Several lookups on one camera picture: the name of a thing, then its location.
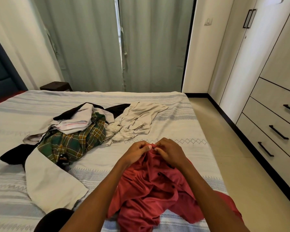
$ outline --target white striped bedsheet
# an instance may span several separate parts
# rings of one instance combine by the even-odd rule
[[[39,129],[44,121],[76,107],[92,102],[104,108],[135,101],[168,105],[158,113],[147,135],[98,146],[70,166],[69,173],[88,189],[87,195],[104,179],[116,161],[133,142],[147,140],[155,143],[162,137],[180,144],[196,169],[214,189],[227,194],[212,150],[184,93],[124,93],[124,92],[50,92],[27,91],[0,103],[0,156],[22,143],[30,131]],[[0,161],[0,231],[33,231],[44,213],[27,195],[25,173],[21,165]],[[189,224],[167,210],[154,231],[209,231],[205,220]],[[117,231],[115,221],[105,221],[102,231]]]

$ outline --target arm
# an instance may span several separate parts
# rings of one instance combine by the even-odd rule
[[[101,231],[106,213],[123,172],[151,149],[145,141],[133,143],[111,172],[82,202],[60,232]]]
[[[194,166],[187,160],[182,148],[171,139],[163,138],[156,143],[155,150],[185,177],[205,220],[212,232],[249,232],[244,223],[234,214]]]

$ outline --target red shirt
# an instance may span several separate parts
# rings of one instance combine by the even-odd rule
[[[218,191],[216,193],[242,219],[231,197]],[[159,225],[160,215],[166,209],[189,223],[204,219],[182,173],[151,149],[124,171],[107,218],[120,210],[117,222],[121,232],[152,231],[153,226]]]

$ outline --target skirting board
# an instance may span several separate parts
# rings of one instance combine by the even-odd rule
[[[252,155],[261,164],[267,174],[273,179],[276,185],[281,189],[281,191],[286,195],[290,201],[290,187],[281,178],[281,176],[275,171],[275,169],[267,162],[267,160],[260,154],[260,152],[253,146],[253,144],[248,140],[248,138],[240,131],[239,128],[233,123],[233,121],[227,116],[226,113],[218,106],[218,104],[213,100],[213,98],[207,93],[186,93],[188,98],[208,98],[208,100],[214,105],[217,111],[225,119],[225,121],[230,125],[233,131],[245,144],[245,146],[250,150]]]

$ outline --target green plaid shirt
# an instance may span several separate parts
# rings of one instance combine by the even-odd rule
[[[105,116],[93,113],[91,122],[85,130],[68,135],[58,130],[48,131],[38,150],[55,164],[60,154],[66,154],[70,163],[79,160],[105,139]]]

